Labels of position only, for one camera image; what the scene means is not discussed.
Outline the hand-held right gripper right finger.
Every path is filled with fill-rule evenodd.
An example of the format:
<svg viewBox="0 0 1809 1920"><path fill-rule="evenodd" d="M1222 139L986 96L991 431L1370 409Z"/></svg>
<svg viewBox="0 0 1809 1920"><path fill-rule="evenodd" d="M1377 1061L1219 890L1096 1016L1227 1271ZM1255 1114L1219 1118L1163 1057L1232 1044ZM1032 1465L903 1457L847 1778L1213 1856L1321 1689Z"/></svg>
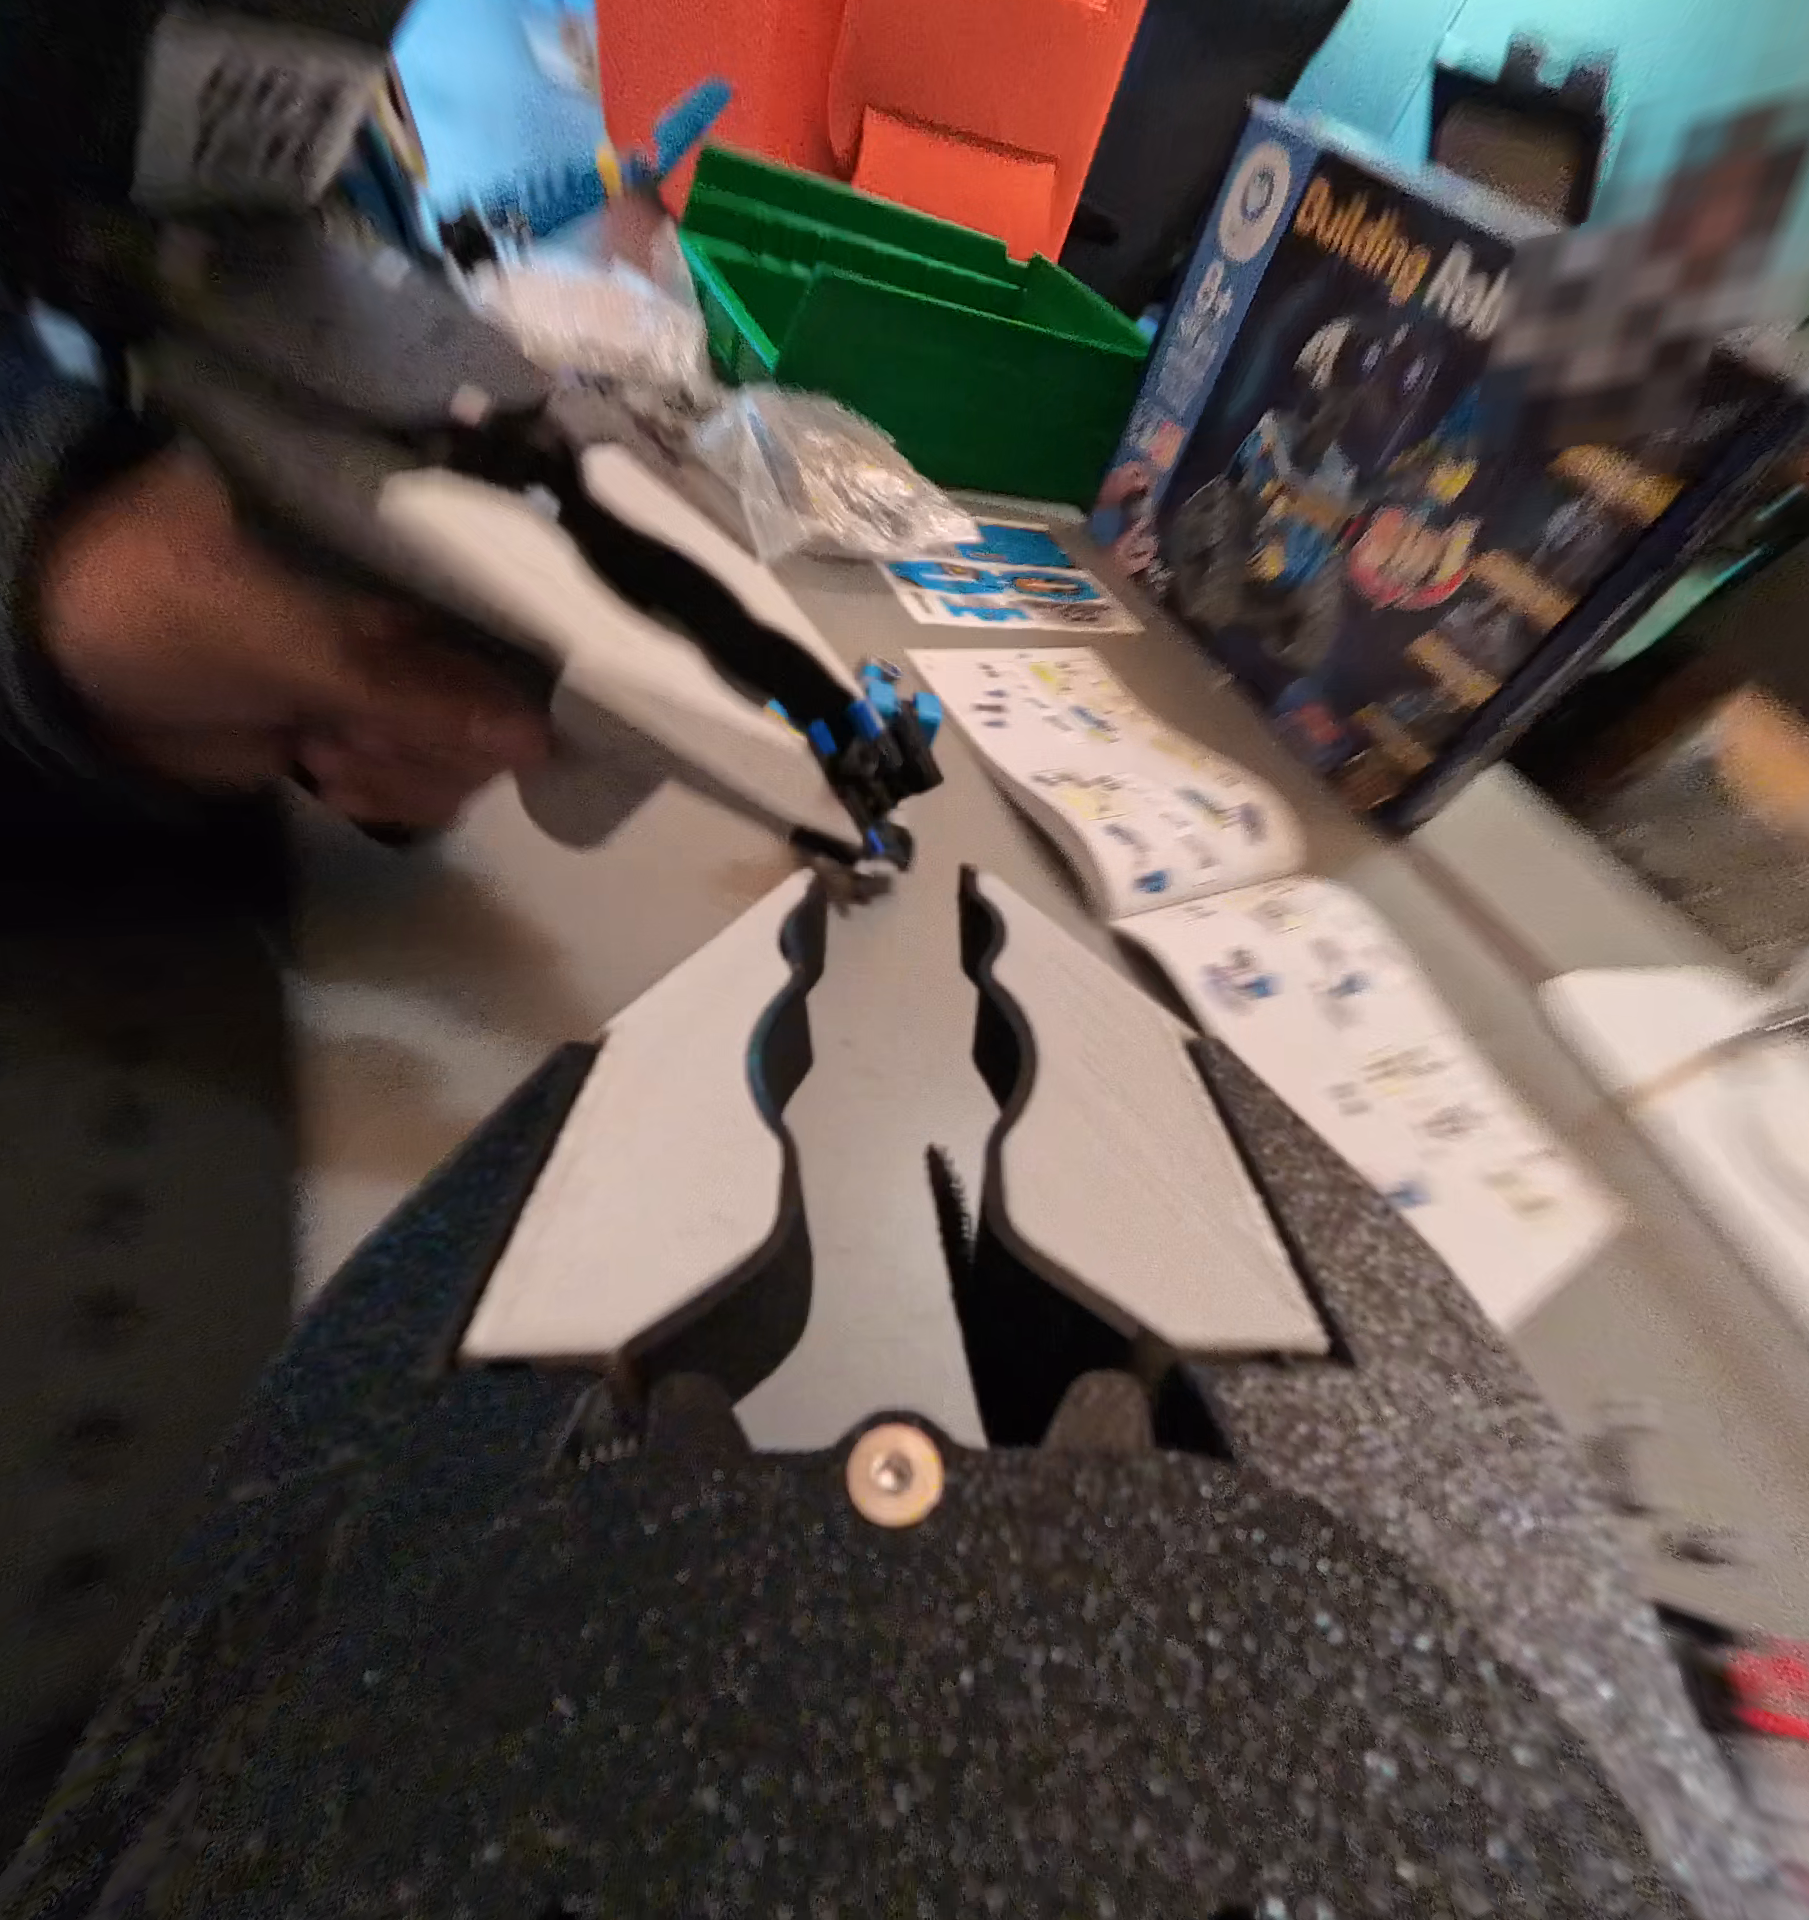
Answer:
<svg viewBox="0 0 1809 1920"><path fill-rule="evenodd" d="M958 915L1000 1245L1103 1328L1178 1358L1328 1358L1196 1035L998 876L966 868Z"/></svg>

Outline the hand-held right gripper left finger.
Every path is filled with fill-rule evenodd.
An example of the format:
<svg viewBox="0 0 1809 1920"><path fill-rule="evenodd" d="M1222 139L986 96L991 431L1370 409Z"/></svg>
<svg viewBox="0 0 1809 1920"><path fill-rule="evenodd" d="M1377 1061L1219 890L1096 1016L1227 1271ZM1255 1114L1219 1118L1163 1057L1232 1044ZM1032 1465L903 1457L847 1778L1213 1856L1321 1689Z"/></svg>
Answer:
<svg viewBox="0 0 1809 1920"><path fill-rule="evenodd" d="M790 876L604 1027L461 1366L689 1374L733 1403L784 1366L812 1302L786 1109L826 942L822 879Z"/></svg>

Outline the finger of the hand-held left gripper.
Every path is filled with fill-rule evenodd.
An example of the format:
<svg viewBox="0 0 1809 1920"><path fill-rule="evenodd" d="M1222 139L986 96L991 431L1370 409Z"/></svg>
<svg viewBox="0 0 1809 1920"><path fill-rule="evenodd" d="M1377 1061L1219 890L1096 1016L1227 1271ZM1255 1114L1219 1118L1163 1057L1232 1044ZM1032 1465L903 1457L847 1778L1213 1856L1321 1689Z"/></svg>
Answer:
<svg viewBox="0 0 1809 1920"><path fill-rule="evenodd" d="M513 487L415 467L379 488L379 532L419 589L552 675L552 758L520 779L533 824L598 846L678 782L837 861L848 820L810 746L584 566L558 524L576 478Z"/></svg>
<svg viewBox="0 0 1809 1920"><path fill-rule="evenodd" d="M860 701L776 574L623 444L589 444L558 524L636 616L686 641L738 694L792 721L844 721Z"/></svg>

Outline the instruction booklet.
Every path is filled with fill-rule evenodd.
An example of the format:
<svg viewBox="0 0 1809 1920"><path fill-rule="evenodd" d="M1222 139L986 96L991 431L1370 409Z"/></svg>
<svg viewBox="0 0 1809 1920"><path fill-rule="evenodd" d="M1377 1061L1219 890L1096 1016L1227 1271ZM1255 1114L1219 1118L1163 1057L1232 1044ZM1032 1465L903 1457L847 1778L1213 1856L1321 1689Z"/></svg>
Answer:
<svg viewBox="0 0 1809 1920"><path fill-rule="evenodd" d="M943 720L1092 909L1397 1207L1503 1330L1612 1241L1610 1196L1360 892L1302 869L1277 790L1141 705L1090 649L916 649Z"/></svg>

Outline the person's left hand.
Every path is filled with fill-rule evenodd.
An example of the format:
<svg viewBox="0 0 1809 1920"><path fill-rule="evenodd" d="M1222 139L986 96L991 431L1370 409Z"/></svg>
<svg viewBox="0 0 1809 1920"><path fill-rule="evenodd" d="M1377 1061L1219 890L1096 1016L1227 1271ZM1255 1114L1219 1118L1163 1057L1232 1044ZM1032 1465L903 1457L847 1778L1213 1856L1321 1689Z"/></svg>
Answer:
<svg viewBox="0 0 1809 1920"><path fill-rule="evenodd" d="M419 616L292 569L196 449L91 497L36 572L57 672L136 763L216 794L292 779L369 825L440 830L551 752L546 714Z"/></svg>

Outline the black dimpled mat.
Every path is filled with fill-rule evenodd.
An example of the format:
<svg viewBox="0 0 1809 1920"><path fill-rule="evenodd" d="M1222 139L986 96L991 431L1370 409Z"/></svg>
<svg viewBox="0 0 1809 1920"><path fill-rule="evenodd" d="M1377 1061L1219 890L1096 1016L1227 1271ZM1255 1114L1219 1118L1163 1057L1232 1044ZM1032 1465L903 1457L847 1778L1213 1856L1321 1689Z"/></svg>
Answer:
<svg viewBox="0 0 1809 1920"><path fill-rule="evenodd" d="M0 918L0 1876L288 1334L292 1107L245 912Z"/></svg>

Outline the black foam bag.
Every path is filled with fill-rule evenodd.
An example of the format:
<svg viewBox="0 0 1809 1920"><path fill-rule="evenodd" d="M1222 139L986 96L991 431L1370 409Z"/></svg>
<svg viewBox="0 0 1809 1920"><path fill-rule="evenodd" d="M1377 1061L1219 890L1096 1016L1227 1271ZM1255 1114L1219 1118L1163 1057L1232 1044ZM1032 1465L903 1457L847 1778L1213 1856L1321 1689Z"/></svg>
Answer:
<svg viewBox="0 0 1809 1920"><path fill-rule="evenodd" d="M1149 2L1061 248L1119 310L1170 301L1255 100L1287 100L1347 2Z"/></svg>

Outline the sticker sheet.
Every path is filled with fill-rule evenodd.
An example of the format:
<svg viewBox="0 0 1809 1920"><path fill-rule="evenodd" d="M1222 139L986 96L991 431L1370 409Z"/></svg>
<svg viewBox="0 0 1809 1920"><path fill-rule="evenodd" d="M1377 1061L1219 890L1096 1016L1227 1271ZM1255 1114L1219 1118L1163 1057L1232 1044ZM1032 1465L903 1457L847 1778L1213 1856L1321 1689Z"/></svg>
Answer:
<svg viewBox="0 0 1809 1920"><path fill-rule="evenodd" d="M1035 522L979 520L968 542L878 562L903 611L922 625L984 635L1129 637L1143 620L1055 532Z"/></svg>

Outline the pile of small building parts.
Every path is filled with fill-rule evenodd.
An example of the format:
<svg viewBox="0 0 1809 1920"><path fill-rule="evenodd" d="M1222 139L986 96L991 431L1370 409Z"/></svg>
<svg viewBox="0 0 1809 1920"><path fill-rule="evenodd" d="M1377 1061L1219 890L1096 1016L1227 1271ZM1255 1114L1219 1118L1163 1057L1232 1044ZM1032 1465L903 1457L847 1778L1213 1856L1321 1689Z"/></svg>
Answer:
<svg viewBox="0 0 1809 1920"><path fill-rule="evenodd" d="M1657 1401L1599 1401L1579 1450L1737 1801L1809 1916L1809 1638L1763 1618L1770 1548L1707 1513Z"/></svg>

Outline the robot kit box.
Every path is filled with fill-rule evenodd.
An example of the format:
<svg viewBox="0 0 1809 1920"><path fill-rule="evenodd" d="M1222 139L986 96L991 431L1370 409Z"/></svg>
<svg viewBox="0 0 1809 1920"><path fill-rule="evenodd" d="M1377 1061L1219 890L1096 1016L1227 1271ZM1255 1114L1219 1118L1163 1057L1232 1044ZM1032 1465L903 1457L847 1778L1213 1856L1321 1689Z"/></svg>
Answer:
<svg viewBox="0 0 1809 1920"><path fill-rule="evenodd" d="M1092 533L1360 814L1498 760L1809 442L1809 92L1540 218L1252 100Z"/></svg>

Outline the tracked toy robot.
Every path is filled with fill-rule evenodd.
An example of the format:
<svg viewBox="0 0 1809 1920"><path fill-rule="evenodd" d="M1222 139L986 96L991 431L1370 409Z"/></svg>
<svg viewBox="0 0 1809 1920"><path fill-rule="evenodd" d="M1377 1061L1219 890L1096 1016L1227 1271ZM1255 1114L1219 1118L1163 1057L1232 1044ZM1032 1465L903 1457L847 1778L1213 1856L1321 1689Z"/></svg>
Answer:
<svg viewBox="0 0 1809 1920"><path fill-rule="evenodd" d="M436 221L427 221L421 188L403 163L395 121L373 118L356 133L336 197L347 212L398 254L424 265L446 260L469 271L499 260L500 248L539 244L594 219L607 205L660 205L670 173L713 131L729 102L732 87L725 81L696 83L655 120L651 133L636 147L619 148L600 139L589 153L542 171L496 179Z"/></svg>

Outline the clear plastic parts bag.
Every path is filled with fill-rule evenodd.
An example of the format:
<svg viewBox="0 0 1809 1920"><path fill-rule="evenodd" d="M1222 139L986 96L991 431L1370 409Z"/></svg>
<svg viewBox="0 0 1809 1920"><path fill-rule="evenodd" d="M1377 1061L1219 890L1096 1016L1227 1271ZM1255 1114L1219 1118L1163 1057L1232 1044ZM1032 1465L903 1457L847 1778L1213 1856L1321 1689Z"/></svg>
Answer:
<svg viewBox="0 0 1809 1920"><path fill-rule="evenodd" d="M978 522L864 415L829 396L756 383L701 420L692 455L729 498L763 564L892 564L947 553Z"/></svg>
<svg viewBox="0 0 1809 1920"><path fill-rule="evenodd" d="M593 439L681 444L720 403L698 307L626 260L488 260L462 286Z"/></svg>

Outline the grey desk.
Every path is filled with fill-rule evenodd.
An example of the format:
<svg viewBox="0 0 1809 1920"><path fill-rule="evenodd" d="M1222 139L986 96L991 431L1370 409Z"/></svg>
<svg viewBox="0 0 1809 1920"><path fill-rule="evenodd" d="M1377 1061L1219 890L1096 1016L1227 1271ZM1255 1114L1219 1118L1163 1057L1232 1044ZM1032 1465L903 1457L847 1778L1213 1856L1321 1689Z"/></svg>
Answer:
<svg viewBox="0 0 1809 1920"><path fill-rule="evenodd" d="M1612 1199L1612 1239L1551 1294L1475 1293L1599 1468L1641 1588L1696 1616L1809 1644L1809 1339L1560 1046L1535 986L1585 965L1707 962L1709 949L1537 802L1473 796L1464 834L1406 842L1342 814L1160 618L1103 641L1179 733L1275 786L1302 866L1362 892L1475 1046ZM912 871L829 931L817 1068L792 1105L815 1303L744 1430L782 1450L917 1411L986 1437L926 1151L976 1204L994 1103L972 1064L958 876L1000 876L1101 962L1157 976L1092 915L1050 844L957 738L922 801ZM295 1019L306 1286L353 1249L549 1054L584 1040L720 936L792 861L759 827L662 788L612 840L546 840L508 786L444 838L393 853L298 822Z"/></svg>

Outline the green bin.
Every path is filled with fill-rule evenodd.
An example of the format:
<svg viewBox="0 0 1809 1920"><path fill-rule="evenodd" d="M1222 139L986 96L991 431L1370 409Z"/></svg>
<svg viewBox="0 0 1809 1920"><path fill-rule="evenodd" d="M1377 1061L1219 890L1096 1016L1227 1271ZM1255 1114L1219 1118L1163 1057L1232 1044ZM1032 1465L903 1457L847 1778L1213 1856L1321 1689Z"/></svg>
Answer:
<svg viewBox="0 0 1809 1920"><path fill-rule="evenodd" d="M1099 493L1151 346L1055 260L713 144L680 244L728 383L827 396L949 491Z"/></svg>

